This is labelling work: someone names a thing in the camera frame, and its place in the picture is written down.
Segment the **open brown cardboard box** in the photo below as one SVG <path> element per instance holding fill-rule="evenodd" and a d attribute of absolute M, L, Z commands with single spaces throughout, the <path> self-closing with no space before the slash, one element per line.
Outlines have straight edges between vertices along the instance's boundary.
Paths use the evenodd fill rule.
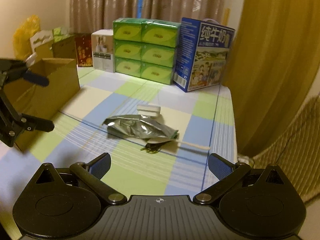
<path fill-rule="evenodd" d="M 76 61 L 73 59 L 41 59 L 29 69 L 49 80 L 47 87 L 18 79 L 6 83 L 7 98 L 18 113 L 50 120 L 80 89 Z M 40 131 L 23 130 L 14 146 L 24 152 Z"/>

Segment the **yellow plastic bag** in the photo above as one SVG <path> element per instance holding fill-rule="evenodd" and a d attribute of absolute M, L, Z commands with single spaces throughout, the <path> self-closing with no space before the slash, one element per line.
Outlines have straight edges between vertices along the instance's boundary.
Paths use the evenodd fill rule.
<path fill-rule="evenodd" d="M 23 61 L 32 54 L 30 38 L 40 30 L 40 18 L 37 15 L 31 15 L 16 29 L 12 38 L 16 59 Z"/>

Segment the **checked tablecloth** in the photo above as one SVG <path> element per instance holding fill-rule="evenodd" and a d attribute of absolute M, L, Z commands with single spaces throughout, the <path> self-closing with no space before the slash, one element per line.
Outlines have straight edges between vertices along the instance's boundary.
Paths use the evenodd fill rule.
<path fill-rule="evenodd" d="M 1 206 L 15 200 L 42 163 L 67 167 L 101 153 L 103 181 L 133 194 L 194 196 L 217 182 L 210 153 L 235 161 L 231 93 L 217 85 L 193 92 L 118 73 L 78 69 L 80 90 L 57 112 L 55 128 L 26 152 L 1 146 Z"/>

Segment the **silver foil pouch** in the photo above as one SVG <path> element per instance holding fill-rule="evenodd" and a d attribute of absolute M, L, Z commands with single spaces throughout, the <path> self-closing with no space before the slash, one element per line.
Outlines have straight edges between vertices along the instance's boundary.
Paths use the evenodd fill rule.
<path fill-rule="evenodd" d="M 127 137 L 138 139 L 175 139 L 178 135 L 178 130 L 142 115 L 115 115 L 106 118 L 103 124 Z"/>

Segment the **dark red gift box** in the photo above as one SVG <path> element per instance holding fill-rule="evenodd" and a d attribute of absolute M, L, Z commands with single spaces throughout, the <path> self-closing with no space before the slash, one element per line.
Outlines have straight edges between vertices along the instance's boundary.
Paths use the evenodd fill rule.
<path fill-rule="evenodd" d="M 75 34 L 76 60 L 79 67 L 92 67 L 91 34 Z"/>

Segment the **white small charger box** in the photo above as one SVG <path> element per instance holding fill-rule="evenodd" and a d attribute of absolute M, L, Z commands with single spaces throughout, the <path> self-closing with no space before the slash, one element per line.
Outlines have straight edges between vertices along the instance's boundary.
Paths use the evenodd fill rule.
<path fill-rule="evenodd" d="M 157 118 L 160 115 L 161 107 L 155 105 L 137 105 L 137 112 L 142 116 Z"/>

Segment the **white product box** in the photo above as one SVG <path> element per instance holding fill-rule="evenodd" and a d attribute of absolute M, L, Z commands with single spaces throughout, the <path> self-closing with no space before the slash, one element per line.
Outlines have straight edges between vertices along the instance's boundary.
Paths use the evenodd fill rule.
<path fill-rule="evenodd" d="M 115 72 L 113 59 L 113 30 L 100 29 L 91 34 L 93 68 Z"/>

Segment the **beige shiny curtain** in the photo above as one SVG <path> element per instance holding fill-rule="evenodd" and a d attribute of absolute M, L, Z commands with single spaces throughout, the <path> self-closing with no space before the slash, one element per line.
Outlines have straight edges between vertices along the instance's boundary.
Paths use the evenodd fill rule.
<path fill-rule="evenodd" d="M 179 22 L 188 17 L 197 20 L 222 20 L 225 0 L 71 0 L 70 26 L 75 33 L 111 29 L 118 18 L 149 18 Z"/>

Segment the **ochre curtain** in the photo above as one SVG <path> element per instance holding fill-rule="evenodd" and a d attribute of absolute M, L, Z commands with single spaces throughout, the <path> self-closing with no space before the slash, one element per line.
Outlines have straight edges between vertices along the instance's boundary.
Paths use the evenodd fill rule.
<path fill-rule="evenodd" d="M 238 153 L 270 146 L 298 113 L 319 70 L 319 0 L 244 0 L 223 85 Z"/>

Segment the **blue milk carton box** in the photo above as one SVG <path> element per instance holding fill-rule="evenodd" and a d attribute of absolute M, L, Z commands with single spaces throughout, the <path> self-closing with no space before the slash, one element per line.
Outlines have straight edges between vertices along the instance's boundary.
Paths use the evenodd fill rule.
<path fill-rule="evenodd" d="M 235 29 L 182 18 L 174 83 L 184 92 L 220 83 Z"/>

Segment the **green tissue multipack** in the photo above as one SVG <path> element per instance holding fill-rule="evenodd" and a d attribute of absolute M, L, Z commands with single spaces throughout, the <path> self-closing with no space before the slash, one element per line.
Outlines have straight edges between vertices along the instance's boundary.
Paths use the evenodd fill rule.
<path fill-rule="evenodd" d="M 145 18 L 115 20 L 115 71 L 165 85 L 172 84 L 180 26 L 176 22 Z"/>

